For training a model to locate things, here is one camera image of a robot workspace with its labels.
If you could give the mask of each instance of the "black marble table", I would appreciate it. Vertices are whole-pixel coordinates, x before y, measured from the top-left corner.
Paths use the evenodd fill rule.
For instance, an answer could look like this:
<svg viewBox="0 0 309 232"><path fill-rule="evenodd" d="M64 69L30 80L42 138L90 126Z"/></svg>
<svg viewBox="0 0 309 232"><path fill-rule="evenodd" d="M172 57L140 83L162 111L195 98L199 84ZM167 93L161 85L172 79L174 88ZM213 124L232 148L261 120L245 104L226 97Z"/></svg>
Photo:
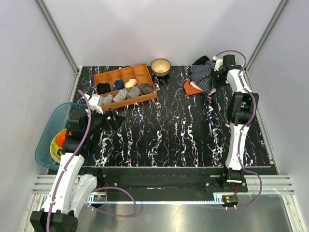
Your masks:
<svg viewBox="0 0 309 232"><path fill-rule="evenodd" d="M77 90L96 93L94 75L119 68L83 67ZM188 73L189 66L172 66L168 76L152 74L158 98L118 108L126 117L121 128L102 132L84 166L222 166L230 141L226 112L232 91L225 86L211 97L186 96ZM84 103L77 92L73 101ZM244 156L246 166L270 166L257 120L250 126Z"/></svg>

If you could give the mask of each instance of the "wooden tray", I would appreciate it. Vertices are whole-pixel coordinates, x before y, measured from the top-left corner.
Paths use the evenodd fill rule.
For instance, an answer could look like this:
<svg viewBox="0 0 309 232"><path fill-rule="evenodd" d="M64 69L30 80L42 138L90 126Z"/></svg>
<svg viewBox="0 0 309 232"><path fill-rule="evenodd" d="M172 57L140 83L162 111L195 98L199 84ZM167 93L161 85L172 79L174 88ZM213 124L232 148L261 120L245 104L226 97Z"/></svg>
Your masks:
<svg viewBox="0 0 309 232"><path fill-rule="evenodd" d="M150 76L150 73L148 71L146 64L139 64L139 65L135 65L135 66L127 67L127 68L117 69L114 71L104 72L101 74L95 74L94 79L95 79L96 89L99 83L109 83L111 86L111 90L112 90L114 88L113 85L115 81L121 80L121 79L124 81L124 84L130 79L136 79L137 81L136 86L140 87L140 84L148 83L154 89L154 93L142 94L141 92L141 95L139 97L125 99L120 102L112 102L111 104L103 105L102 109L105 111L110 108L116 109L118 107L131 105L134 103L157 98L157 92L155 89L155 85L151 79L151 76ZM101 94L101 96L106 97L107 95L112 94L112 97L114 98L117 95L117 93L118 93L118 90Z"/></svg>

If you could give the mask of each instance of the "plastic bin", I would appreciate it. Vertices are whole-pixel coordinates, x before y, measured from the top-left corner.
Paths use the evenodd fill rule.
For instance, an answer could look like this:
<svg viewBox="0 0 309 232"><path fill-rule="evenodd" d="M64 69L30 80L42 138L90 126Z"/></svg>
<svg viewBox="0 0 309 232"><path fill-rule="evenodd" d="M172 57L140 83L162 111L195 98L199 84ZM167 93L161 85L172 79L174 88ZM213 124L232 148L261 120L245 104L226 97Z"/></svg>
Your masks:
<svg viewBox="0 0 309 232"><path fill-rule="evenodd" d="M62 129L68 127L70 113L79 108L86 109L87 105L68 102L54 110L35 150L35 160L40 165L52 170L58 170L59 164L50 155L50 143Z"/></svg>

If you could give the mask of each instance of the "wooden bowl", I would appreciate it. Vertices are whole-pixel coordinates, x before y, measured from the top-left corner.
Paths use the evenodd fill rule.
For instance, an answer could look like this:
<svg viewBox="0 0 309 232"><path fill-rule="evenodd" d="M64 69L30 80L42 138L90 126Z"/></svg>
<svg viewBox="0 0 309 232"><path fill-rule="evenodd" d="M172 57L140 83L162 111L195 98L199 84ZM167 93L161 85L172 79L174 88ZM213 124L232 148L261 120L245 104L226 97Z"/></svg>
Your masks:
<svg viewBox="0 0 309 232"><path fill-rule="evenodd" d="M170 62L166 59L155 59L151 63L151 69L157 76L165 76L170 71Z"/></svg>

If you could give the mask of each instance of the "white wall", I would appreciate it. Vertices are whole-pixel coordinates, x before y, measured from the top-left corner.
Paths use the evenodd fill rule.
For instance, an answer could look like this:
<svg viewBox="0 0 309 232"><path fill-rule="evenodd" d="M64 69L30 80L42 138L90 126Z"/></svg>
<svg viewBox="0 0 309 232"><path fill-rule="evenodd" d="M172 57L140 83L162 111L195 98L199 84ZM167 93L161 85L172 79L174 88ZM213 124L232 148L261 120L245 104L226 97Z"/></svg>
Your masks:
<svg viewBox="0 0 309 232"><path fill-rule="evenodd" d="M250 69L283 174L291 177L309 228L309 2L290 1Z"/></svg>
<svg viewBox="0 0 309 232"><path fill-rule="evenodd" d="M280 0L45 0L79 66L250 57Z"/></svg>
<svg viewBox="0 0 309 232"><path fill-rule="evenodd" d="M16 232L45 171L36 146L74 74L34 0L0 5L0 231Z"/></svg>

